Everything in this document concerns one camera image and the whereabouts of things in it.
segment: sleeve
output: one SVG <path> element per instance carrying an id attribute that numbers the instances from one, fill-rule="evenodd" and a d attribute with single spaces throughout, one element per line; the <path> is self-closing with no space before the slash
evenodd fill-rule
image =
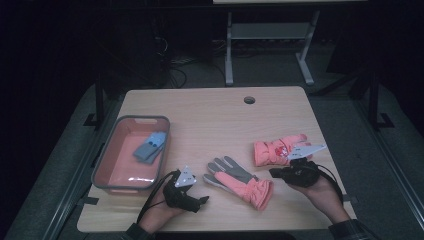
<path id="1" fill-rule="evenodd" d="M 154 240 L 154 235 L 149 234 L 143 228 L 133 223 L 128 230 L 121 235 L 121 240 Z"/>
<path id="2" fill-rule="evenodd" d="M 369 240 L 358 220 L 336 223 L 328 228 L 335 240 Z"/>

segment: blue object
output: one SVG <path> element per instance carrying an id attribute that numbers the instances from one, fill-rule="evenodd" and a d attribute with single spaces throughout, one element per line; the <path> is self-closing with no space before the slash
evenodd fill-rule
<path id="1" fill-rule="evenodd" d="M 163 149 L 165 139 L 165 132 L 153 132 L 144 143 L 134 151 L 133 155 L 139 162 L 152 164 Z"/>

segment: glove finger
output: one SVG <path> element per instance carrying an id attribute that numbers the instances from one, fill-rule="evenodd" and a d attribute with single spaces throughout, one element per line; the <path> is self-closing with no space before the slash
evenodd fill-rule
<path id="1" fill-rule="evenodd" d="M 221 172 L 227 172 L 233 168 L 231 164 L 228 164 L 226 161 L 219 158 L 215 158 L 213 162 L 221 169 Z"/>
<path id="2" fill-rule="evenodd" d="M 212 176 L 210 174 L 204 174 L 203 175 L 203 180 L 206 183 L 209 183 L 209 184 L 211 184 L 211 185 L 213 185 L 215 187 L 222 188 L 225 191 L 228 191 L 228 192 L 231 192 L 231 193 L 233 192 L 233 191 L 231 191 L 231 189 L 229 189 L 228 187 L 226 187 L 224 184 L 222 184 L 220 181 L 218 181 L 218 179 L 216 179 L 214 176 Z"/>
<path id="3" fill-rule="evenodd" d="M 234 161 L 232 158 L 228 156 L 224 156 L 223 162 L 225 162 L 226 165 L 232 166 L 232 169 L 236 170 L 237 172 L 244 172 L 247 175 L 252 175 L 246 169 L 244 169 L 242 166 L 240 166 L 236 161 Z"/>
<path id="4" fill-rule="evenodd" d="M 247 172 L 243 167 L 238 165 L 236 161 L 234 161 L 232 158 L 225 156 L 222 160 L 226 165 L 231 166 L 230 169 L 226 171 L 226 173 L 233 178 L 248 183 L 250 179 L 252 179 L 254 176 Z"/>
<path id="5" fill-rule="evenodd" d="M 311 146 L 312 144 L 310 142 L 298 142 L 293 144 L 293 147 L 300 147 L 300 146 Z"/>
<path id="6" fill-rule="evenodd" d="M 215 174 L 217 172 L 223 172 L 224 171 L 215 162 L 208 163 L 208 169 L 213 174 Z"/>
<path id="7" fill-rule="evenodd" d="M 283 138 L 283 142 L 293 146 L 296 143 L 306 142 L 308 137 L 305 134 L 291 135 Z"/>

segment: pink glove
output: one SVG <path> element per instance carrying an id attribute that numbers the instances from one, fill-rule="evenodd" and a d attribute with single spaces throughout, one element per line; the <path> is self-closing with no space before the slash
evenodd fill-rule
<path id="1" fill-rule="evenodd" d="M 274 189 L 272 181 L 258 179 L 227 156 L 215 158 L 208 169 L 213 175 L 203 175 L 205 182 L 235 193 L 259 211 L 266 208 Z"/>
<path id="2" fill-rule="evenodd" d="M 289 165 L 287 156 L 293 147 L 310 146 L 305 134 L 280 138 L 273 142 L 255 142 L 255 166 Z"/>

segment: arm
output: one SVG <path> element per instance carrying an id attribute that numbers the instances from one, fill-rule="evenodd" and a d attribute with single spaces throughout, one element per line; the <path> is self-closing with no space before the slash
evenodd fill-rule
<path id="1" fill-rule="evenodd" d="M 161 229 L 173 217 L 185 212 L 180 208 L 171 208 L 165 202 L 163 187 L 153 198 L 152 207 L 144 214 L 140 222 L 134 223 L 121 237 L 123 240 L 153 239 L 153 234 Z"/>
<path id="2" fill-rule="evenodd" d="M 333 225 L 329 229 L 334 239 L 369 239 L 359 222 L 350 219 L 331 183 L 324 177 L 320 176 L 318 181 L 308 188 L 289 186 L 303 193 L 318 210 L 330 219 Z"/>

